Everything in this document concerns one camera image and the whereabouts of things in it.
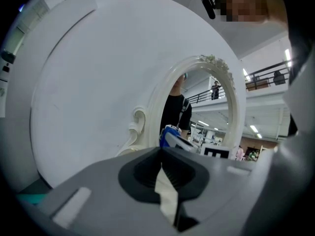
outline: ceiling light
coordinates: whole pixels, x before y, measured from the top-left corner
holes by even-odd
[[[256,129],[256,127],[254,125],[251,125],[251,129],[255,132],[258,133],[258,130]]]
[[[243,68],[243,73],[244,73],[244,75],[246,76],[246,79],[248,80],[248,81],[251,81],[251,78],[248,76],[248,73],[247,73],[247,71]]]
[[[206,124],[206,123],[204,123],[204,122],[202,122],[202,121],[198,121],[199,123],[202,123],[203,125],[206,125],[206,126],[209,126],[208,124]]]
[[[291,59],[291,55],[290,55],[290,50],[289,49],[286,49],[285,50],[285,56],[286,56],[286,60],[290,60]],[[291,67],[292,66],[292,62],[289,62],[287,64],[288,67]]]
[[[24,8],[24,5],[25,5],[25,4],[21,5],[21,7],[19,8],[19,12],[22,12],[22,10],[23,10],[23,8]]]

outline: person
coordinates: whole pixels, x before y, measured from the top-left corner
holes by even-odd
[[[181,93],[181,86],[186,78],[187,73],[180,76],[172,87],[164,106],[160,125],[160,132],[166,125],[179,127],[183,138],[186,138],[188,134],[192,110],[191,104]]]
[[[298,76],[314,44],[312,17],[313,0],[215,0],[215,9],[220,10],[227,21],[265,23],[274,21],[288,30],[292,48],[292,67],[289,85]],[[288,135],[297,131],[291,116]]]
[[[249,155],[248,155],[248,160],[249,161],[257,161],[259,157],[259,151],[252,151]]]
[[[236,153],[235,160],[242,161],[243,156],[245,155],[243,148],[239,145]]]
[[[216,100],[219,98],[219,88],[221,86],[219,85],[218,81],[215,81],[214,86],[211,87],[212,93],[211,93],[211,100]]]
[[[275,85],[285,84],[284,75],[280,71],[274,72],[274,83]]]

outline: white oval mirror frame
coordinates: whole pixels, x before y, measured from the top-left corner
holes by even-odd
[[[209,72],[209,74],[216,77],[221,83],[226,94],[228,122],[230,123],[222,145],[230,148],[230,150],[233,150],[237,146],[233,134],[240,132],[238,130],[238,127],[240,127],[240,114],[232,74],[228,72],[228,67],[223,60],[214,56],[207,57],[199,55],[187,58],[169,69],[168,73],[154,90],[147,111],[144,107],[138,106],[135,108],[133,115],[138,117],[140,121],[138,125],[136,123],[131,124],[131,127],[129,127],[130,138],[117,155],[125,154],[127,151],[131,152],[159,146],[160,120],[169,92],[178,77],[196,69],[203,69]]]

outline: bag strap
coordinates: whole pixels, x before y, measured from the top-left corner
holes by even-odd
[[[182,107],[181,112],[179,113],[179,120],[178,120],[177,127],[179,127],[179,122],[181,121],[182,115],[183,115],[183,113],[187,110],[189,104],[190,104],[190,102],[184,97],[184,100],[183,100],[183,107]]]

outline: black shirt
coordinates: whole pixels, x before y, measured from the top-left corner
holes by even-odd
[[[177,126],[179,120],[179,114],[183,108],[184,96],[171,96],[169,95],[163,110],[160,132],[166,125]],[[189,104],[185,112],[183,112],[182,118],[179,123],[179,128],[182,130],[189,130],[189,122],[191,118],[192,107]]]
[[[212,99],[218,99],[219,98],[219,87],[220,86],[212,86],[211,87],[211,90],[212,90],[211,98]]]

